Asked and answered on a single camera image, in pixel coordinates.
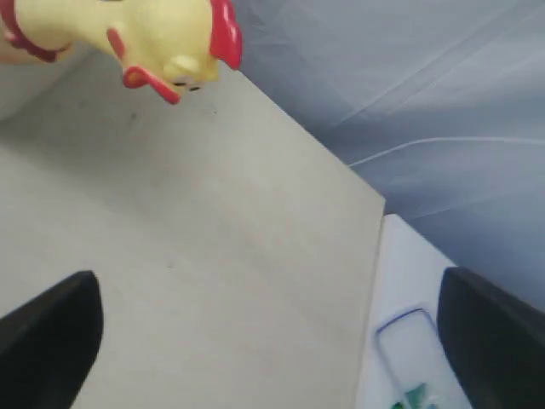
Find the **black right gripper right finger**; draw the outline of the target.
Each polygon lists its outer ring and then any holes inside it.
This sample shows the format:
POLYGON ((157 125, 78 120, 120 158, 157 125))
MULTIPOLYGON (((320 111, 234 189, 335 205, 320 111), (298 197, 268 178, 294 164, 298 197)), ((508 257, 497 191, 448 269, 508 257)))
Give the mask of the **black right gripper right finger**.
POLYGON ((472 407, 544 406, 543 312, 466 268, 447 268, 438 331, 472 407))

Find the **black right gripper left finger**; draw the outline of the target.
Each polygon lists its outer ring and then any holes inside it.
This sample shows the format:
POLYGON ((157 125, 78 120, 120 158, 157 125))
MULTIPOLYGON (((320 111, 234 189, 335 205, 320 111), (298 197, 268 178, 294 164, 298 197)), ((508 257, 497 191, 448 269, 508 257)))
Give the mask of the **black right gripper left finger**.
POLYGON ((100 285, 80 271, 1 318, 1 407, 69 408, 104 331, 100 285))

